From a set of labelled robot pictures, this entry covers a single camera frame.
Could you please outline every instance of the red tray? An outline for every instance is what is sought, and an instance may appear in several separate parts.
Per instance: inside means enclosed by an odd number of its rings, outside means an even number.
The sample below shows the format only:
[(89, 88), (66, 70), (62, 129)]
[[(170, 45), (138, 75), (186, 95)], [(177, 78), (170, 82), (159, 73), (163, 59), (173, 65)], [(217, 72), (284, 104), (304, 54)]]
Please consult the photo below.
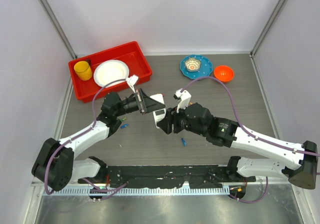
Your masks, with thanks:
[[(136, 41), (127, 44), (119, 45), (111, 49), (103, 50), (95, 54), (87, 55), (69, 62), (69, 69), (73, 82), (75, 96), (78, 100), (84, 103), (91, 102), (95, 94), (100, 90), (100, 86), (95, 83), (94, 77), (90, 80), (80, 80), (77, 76), (74, 66), (79, 61), (90, 60), (92, 73), (103, 62), (107, 60), (120, 60), (123, 61), (129, 68), (129, 77), (137, 75), (139, 77), (138, 84), (145, 83), (150, 80), (152, 70), (143, 55), (138, 43)], [(97, 96), (98, 98), (104, 97), (109, 92), (119, 92), (127, 89), (129, 86), (126, 82), (105, 88)]]

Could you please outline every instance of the gray table surface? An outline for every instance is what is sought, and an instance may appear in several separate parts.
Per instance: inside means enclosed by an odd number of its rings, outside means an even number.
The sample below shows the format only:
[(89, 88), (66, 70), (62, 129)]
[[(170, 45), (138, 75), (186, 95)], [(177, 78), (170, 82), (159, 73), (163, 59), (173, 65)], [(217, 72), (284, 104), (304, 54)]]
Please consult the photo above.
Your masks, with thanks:
[[(235, 101), (242, 123), (257, 132), (274, 136), (266, 106), (248, 54), (206, 55), (214, 67), (230, 66), (234, 79), (227, 83)], [(183, 55), (147, 56), (152, 68), (151, 80), (138, 85), (148, 95), (164, 94), (166, 107), (175, 107), (173, 94), (184, 87), (190, 79), (180, 71)], [(224, 88), (212, 81), (202, 80), (188, 89), (191, 102), (198, 102), (217, 117), (235, 120), (233, 109)], [(121, 98), (131, 94), (130, 89), (119, 92)], [(103, 98), (95, 103), (100, 112)], [(83, 103), (72, 93), (61, 137), (67, 137), (88, 126), (93, 121), (91, 102)], [(227, 147), (214, 146), (204, 137), (182, 131), (178, 134), (165, 134), (156, 129), (153, 115), (131, 113), (126, 115), (129, 126), (119, 129), (114, 135), (102, 140), (84, 151), (78, 159), (95, 156), (108, 165), (205, 165), (227, 164), (230, 156), (258, 158), (257, 154)], [(184, 138), (187, 147), (181, 141)]]

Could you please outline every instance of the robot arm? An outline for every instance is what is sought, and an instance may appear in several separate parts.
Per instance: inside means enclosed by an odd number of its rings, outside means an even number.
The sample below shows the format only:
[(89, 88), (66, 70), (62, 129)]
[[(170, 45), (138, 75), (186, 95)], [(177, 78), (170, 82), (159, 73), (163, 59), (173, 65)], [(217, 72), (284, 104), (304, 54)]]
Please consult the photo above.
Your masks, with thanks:
[(96, 181), (102, 180), (107, 171), (107, 165), (103, 161), (95, 157), (89, 157), (86, 160), (75, 160), (75, 158), (95, 143), (114, 134), (121, 125), (118, 117), (135, 111), (147, 114), (165, 108), (163, 102), (157, 101), (160, 96), (162, 98), (162, 94), (149, 97), (141, 88), (135, 90), (134, 84), (138, 79), (133, 84), (130, 82), (131, 79), (132, 77), (129, 78), (128, 84), (134, 94), (121, 100), (116, 92), (108, 93), (104, 98), (101, 113), (93, 123), (66, 138), (47, 139), (38, 154), (31, 173), (44, 182), (50, 157), (63, 143), (68, 142), (55, 156), (49, 168), (48, 186), (55, 191), (60, 191), (73, 180), (88, 177), (95, 178)]
[[(191, 95), (188, 91), (177, 90), (174, 98), (179, 101), (177, 107), (168, 108), (164, 118), (156, 121), (157, 127), (165, 133), (170, 134), (172, 131), (179, 133), (186, 130), (205, 137), (215, 146), (242, 149), (269, 158), (248, 159), (232, 156), (228, 164), (229, 171), (241, 177), (288, 178), (290, 183), (301, 188), (316, 187), (318, 159), (315, 156), (297, 152), (300, 150), (317, 153), (315, 143), (286, 142), (244, 127), (254, 138), (248, 135), (237, 122), (213, 116), (207, 108), (198, 103), (189, 105)], [(279, 148), (260, 139), (292, 148), (294, 151)]]

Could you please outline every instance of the orange bowl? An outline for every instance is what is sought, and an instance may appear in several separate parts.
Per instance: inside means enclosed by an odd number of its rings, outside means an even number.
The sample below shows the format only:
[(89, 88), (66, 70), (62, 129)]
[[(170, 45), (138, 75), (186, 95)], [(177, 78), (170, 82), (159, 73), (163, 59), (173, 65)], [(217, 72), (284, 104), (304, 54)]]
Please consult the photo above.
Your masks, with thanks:
[(235, 77), (235, 73), (234, 70), (231, 69), (231, 67), (226, 65), (219, 65), (214, 69), (214, 76), (218, 80), (227, 83)]

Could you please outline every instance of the small bowl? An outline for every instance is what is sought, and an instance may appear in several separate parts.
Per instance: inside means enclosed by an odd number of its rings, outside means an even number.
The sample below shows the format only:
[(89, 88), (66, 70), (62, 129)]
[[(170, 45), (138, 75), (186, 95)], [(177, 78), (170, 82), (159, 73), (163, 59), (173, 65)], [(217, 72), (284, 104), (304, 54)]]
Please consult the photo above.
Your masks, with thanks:
[(194, 57), (190, 57), (185, 61), (184, 65), (189, 72), (197, 72), (201, 68), (201, 61)]
[(223, 83), (230, 82), (234, 77), (235, 73), (231, 67), (226, 65), (219, 65), (214, 69), (214, 76), (218, 80), (222, 81)]

